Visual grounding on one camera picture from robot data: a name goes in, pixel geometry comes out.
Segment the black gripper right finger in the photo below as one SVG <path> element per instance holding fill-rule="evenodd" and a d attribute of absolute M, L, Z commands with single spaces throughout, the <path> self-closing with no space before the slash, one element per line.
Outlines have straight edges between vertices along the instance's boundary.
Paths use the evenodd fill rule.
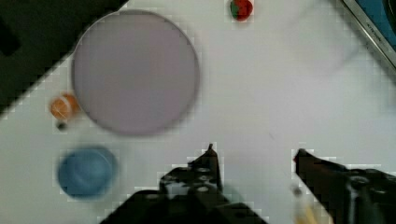
<path fill-rule="evenodd" d="M 376 169 L 348 169 L 300 148 L 295 174 L 334 224 L 396 224 L 396 178 Z"/>

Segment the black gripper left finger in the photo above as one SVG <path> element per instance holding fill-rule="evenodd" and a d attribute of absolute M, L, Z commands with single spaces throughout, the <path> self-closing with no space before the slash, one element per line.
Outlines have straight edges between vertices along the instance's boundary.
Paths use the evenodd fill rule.
<path fill-rule="evenodd" d="M 268 224 L 222 190 L 218 154 L 209 146 L 186 167 L 164 175 L 157 190 L 134 193 L 100 224 Z"/>

